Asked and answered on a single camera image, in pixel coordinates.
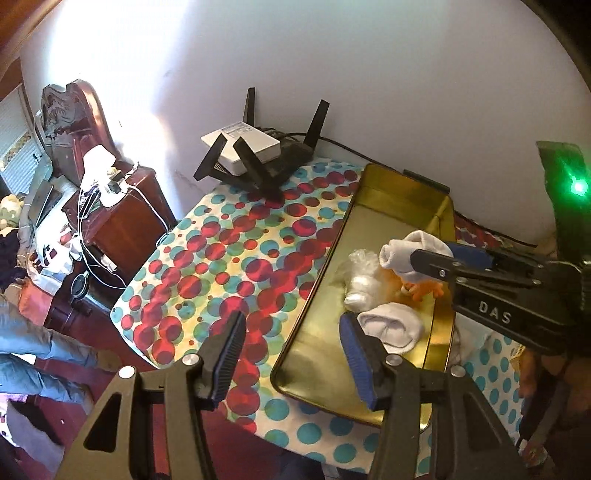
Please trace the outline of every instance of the gold tray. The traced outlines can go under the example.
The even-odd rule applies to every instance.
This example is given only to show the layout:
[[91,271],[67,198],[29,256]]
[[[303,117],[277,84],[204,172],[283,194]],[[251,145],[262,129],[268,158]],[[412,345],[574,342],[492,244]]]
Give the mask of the gold tray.
[[[378,253],[392,238],[424,230],[444,241],[455,241],[452,200],[440,191],[378,165],[365,167],[310,297],[288,337],[273,370],[271,384],[289,396],[351,420],[379,426],[383,412],[372,412],[361,401],[339,339],[344,289],[333,284],[337,267],[355,249]],[[447,284],[437,300],[429,294],[419,316],[425,334],[404,355],[415,366],[445,370],[453,332],[454,312]],[[431,405],[421,409],[421,428]]]

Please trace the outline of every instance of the green light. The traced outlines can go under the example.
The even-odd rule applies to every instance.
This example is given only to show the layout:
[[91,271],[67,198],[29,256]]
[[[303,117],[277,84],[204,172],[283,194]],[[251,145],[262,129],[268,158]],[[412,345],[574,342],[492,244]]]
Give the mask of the green light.
[[570,191],[573,192],[575,195],[579,195],[582,197],[587,193],[589,189],[589,185],[587,185],[587,180],[581,179],[578,180],[575,177],[572,177],[573,184],[570,186]]

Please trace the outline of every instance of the silver bolt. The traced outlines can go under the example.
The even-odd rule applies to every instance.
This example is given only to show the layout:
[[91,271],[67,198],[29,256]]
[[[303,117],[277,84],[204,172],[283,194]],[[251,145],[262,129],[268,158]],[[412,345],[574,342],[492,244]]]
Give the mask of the silver bolt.
[[196,353],[188,353],[183,357],[185,365],[195,365],[197,362],[199,362],[199,356]]
[[461,365],[454,365],[449,369],[453,377],[461,378],[466,375],[466,370]]
[[386,363],[391,367],[397,367],[402,364],[402,357],[395,353],[391,353],[386,357]]
[[131,365],[127,365],[126,367],[121,367],[121,369],[119,370],[119,376],[121,378],[131,378],[135,375],[135,368],[132,367]]

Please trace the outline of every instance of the tablecloth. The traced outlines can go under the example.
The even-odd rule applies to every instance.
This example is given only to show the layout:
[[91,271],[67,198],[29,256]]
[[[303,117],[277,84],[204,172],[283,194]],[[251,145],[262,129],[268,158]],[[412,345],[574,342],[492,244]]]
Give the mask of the tablecloth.
[[[170,365],[220,327],[233,310],[247,334],[219,411],[243,428],[301,455],[369,471],[379,430],[274,391],[271,368],[304,306],[358,186],[362,168],[319,160],[283,186],[285,200],[221,184],[152,254],[111,312],[132,349],[156,367]],[[498,241],[457,229],[462,242]],[[515,436],[521,401],[509,364],[517,344],[493,334],[465,364]],[[417,473],[426,473],[430,429],[420,437]]]

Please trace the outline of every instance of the light blue pants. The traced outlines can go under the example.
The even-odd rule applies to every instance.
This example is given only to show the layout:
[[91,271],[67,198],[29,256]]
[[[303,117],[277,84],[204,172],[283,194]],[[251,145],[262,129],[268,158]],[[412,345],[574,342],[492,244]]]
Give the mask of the light blue pants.
[[95,367],[96,351],[71,337],[37,326],[0,296],[0,393],[40,395],[82,403],[80,384],[38,370],[12,353]]

